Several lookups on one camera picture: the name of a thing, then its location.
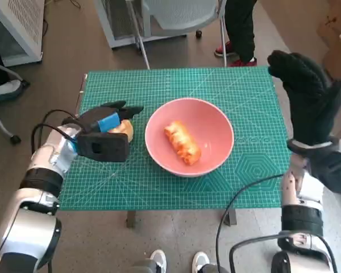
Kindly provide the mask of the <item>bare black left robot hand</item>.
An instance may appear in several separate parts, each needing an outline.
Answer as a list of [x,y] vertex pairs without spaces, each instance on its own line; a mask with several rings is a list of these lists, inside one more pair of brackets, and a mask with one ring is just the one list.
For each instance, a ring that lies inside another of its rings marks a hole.
[[118,127],[125,119],[143,111],[143,106],[126,106],[126,101],[115,101],[96,106],[79,117],[68,117],[62,125],[78,125],[85,133],[104,133]]

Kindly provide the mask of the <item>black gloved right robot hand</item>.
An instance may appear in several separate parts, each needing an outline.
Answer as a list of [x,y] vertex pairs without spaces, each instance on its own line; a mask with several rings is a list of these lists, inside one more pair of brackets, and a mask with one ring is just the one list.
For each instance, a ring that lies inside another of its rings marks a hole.
[[330,81],[300,53],[274,50],[267,61],[269,74],[282,81],[288,95],[293,139],[308,146],[328,142],[341,106],[341,81]]

